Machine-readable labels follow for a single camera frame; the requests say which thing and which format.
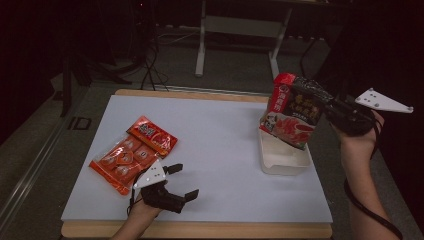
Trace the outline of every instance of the white tray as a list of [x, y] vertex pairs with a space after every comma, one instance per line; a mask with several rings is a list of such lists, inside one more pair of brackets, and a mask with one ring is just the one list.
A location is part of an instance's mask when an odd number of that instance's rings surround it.
[[261, 167], [267, 174], [297, 175], [311, 166], [312, 157], [308, 145], [305, 150], [290, 146], [259, 129]]

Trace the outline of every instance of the hand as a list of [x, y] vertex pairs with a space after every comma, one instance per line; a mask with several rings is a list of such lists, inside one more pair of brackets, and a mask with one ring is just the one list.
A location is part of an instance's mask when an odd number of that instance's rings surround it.
[[143, 235], [144, 231], [152, 224], [162, 209], [151, 207], [144, 203], [141, 195], [137, 196], [128, 219], [124, 225], [111, 238], [113, 240], [135, 240]]
[[154, 216], [156, 218], [162, 209], [151, 207], [144, 203], [141, 194], [138, 194], [135, 204], [133, 205], [130, 215], [134, 218], [143, 218], [146, 216]]
[[[378, 131], [381, 132], [381, 127], [384, 124], [383, 117], [375, 111], [372, 111], [376, 120], [381, 123], [377, 124]], [[345, 171], [356, 171], [357, 168], [369, 168], [371, 155], [376, 144], [376, 133], [371, 129], [363, 136], [350, 137], [344, 132], [333, 126], [340, 140], [340, 151], [342, 165]]]

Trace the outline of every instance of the gray floor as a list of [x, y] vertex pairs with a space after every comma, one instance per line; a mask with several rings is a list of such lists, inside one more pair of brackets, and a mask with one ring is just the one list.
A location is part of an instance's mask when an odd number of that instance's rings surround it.
[[[162, 36], [159, 39], [161, 45], [154, 64], [158, 75], [153, 74], [155, 83], [163, 81], [168, 89], [178, 91], [194, 88], [259, 95], [271, 93], [273, 85], [267, 51], [272, 47], [272, 42], [243, 39], [243, 43], [250, 41], [247, 44], [249, 47], [246, 47], [228, 45], [225, 37], [219, 35], [208, 36], [204, 76], [197, 78], [194, 76], [197, 37], [193, 35], [179, 41], [175, 41], [175, 36]], [[306, 47], [307, 43], [300, 39], [285, 40], [278, 57], [280, 71], [299, 74], [298, 61]], [[311, 50], [305, 59], [307, 76], [312, 76], [319, 69], [328, 50], [324, 42], [318, 42]], [[60, 237], [62, 211], [110, 95], [119, 88], [140, 88], [145, 72], [146, 69], [141, 69], [125, 74], [123, 77], [133, 82], [129, 86], [116, 85], [93, 74], [96, 79], [91, 87], [74, 84], [74, 105], [67, 118], [59, 117], [61, 102], [50, 99], [0, 147], [1, 206], [5, 206], [31, 164], [43, 163], [38, 174], [30, 178], [34, 180], [33, 184], [26, 185], [25, 200], [16, 203], [15, 211], [8, 218], [12, 221], [7, 228], [3, 228], [7, 230], [0, 233], [1, 239], [44, 240]], [[52, 79], [52, 83], [60, 90], [61, 75]], [[151, 89], [148, 83], [144, 87]], [[165, 90], [161, 84], [156, 84], [156, 87]], [[69, 127], [72, 117], [91, 119], [92, 122], [88, 130], [78, 130]], [[333, 215], [334, 239], [350, 239], [348, 202], [342, 188], [344, 175], [338, 159], [337, 140], [324, 118], [309, 146]], [[403, 232], [404, 239], [424, 239], [379, 152], [372, 161], [372, 169], [381, 198], [394, 223]]]

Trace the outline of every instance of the red wrapper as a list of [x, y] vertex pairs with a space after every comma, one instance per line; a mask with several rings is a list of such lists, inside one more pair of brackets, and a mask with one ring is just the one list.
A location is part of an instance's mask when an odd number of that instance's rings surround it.
[[127, 132], [153, 148], [161, 157], [166, 157], [178, 141], [145, 116], [141, 116]]
[[322, 113], [319, 94], [326, 92], [315, 81], [279, 74], [259, 128], [304, 150]]

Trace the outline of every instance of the black wire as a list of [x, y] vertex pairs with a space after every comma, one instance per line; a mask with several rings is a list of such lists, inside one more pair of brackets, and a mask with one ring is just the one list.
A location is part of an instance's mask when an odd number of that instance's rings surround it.
[[[145, 81], [146, 81], [146, 78], [147, 78], [147, 76], [149, 76], [149, 78], [150, 78], [150, 83], [152, 84], [152, 86], [153, 86], [153, 90], [154, 91], [156, 91], [156, 89], [155, 89], [155, 82], [153, 81], [153, 78], [152, 78], [152, 71], [156, 74], [156, 76], [157, 76], [157, 78], [159, 79], [159, 81], [160, 81], [160, 84], [161, 85], [163, 85], [164, 87], [165, 87], [165, 89], [169, 92], [169, 89], [168, 89], [168, 87], [166, 86], [166, 82], [168, 82], [168, 80], [169, 80], [169, 77], [166, 75], [166, 74], [164, 74], [164, 73], [160, 73], [157, 69], [156, 69], [156, 67], [154, 66], [154, 64], [155, 64], [155, 62], [156, 62], [156, 59], [157, 59], [157, 51], [153, 48], [153, 47], [151, 47], [151, 46], [149, 46], [149, 49], [154, 53], [154, 57], [153, 57], [153, 60], [152, 60], [152, 62], [150, 63], [150, 65], [149, 65], [149, 63], [148, 63], [148, 61], [146, 60], [146, 69], [147, 69], [147, 72], [146, 72], [146, 74], [144, 75], [144, 77], [143, 77], [143, 80], [142, 80], [142, 83], [141, 83], [141, 88], [140, 89], [143, 89], [143, 86], [144, 86], [144, 83], [145, 83]], [[162, 78], [159, 76], [159, 74], [162, 74], [162, 75], [164, 75], [165, 77], [166, 77], [166, 80], [165, 81], [163, 81], [162, 80]]]

